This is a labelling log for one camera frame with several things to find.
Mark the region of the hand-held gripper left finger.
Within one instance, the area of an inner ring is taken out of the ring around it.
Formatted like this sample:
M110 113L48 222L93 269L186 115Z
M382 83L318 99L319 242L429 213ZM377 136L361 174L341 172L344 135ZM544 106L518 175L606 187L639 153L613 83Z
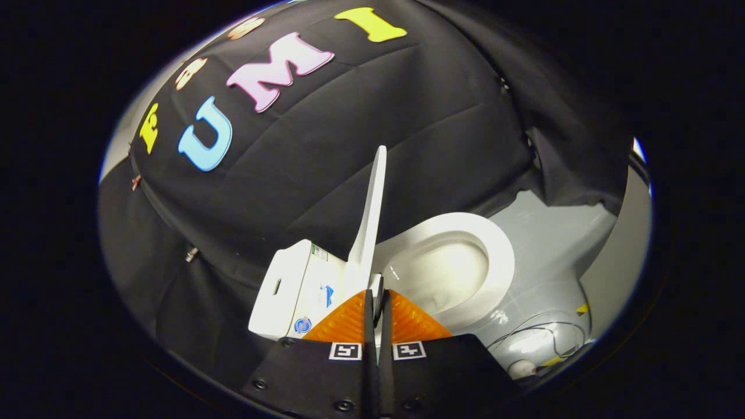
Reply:
M280 417L376 418L373 293L359 294L359 340L277 340L242 385L242 395Z

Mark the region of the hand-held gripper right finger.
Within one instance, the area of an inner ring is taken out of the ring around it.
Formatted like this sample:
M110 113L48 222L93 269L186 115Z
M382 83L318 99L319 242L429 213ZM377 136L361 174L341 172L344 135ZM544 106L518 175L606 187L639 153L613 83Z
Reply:
M491 418L518 385L473 334L393 342L393 295L381 302L380 418Z

